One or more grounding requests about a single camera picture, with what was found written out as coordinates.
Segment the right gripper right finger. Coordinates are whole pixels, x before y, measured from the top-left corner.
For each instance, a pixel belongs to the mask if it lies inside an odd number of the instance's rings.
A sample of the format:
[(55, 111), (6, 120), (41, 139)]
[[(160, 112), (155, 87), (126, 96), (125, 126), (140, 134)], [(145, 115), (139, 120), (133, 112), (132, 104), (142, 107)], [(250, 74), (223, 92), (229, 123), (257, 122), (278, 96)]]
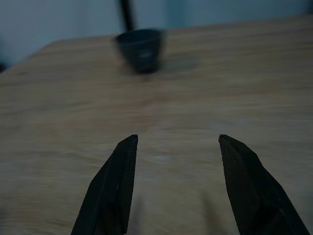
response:
[(282, 186), (243, 142), (219, 136), (224, 178), (242, 235), (307, 235), (309, 232)]

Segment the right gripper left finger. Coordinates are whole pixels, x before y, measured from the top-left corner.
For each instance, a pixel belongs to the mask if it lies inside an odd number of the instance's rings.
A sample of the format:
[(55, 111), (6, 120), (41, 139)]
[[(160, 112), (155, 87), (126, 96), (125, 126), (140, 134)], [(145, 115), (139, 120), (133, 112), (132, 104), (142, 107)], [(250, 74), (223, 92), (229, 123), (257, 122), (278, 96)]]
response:
[(92, 179), (71, 234), (125, 235), (134, 190), (138, 136), (118, 143)]

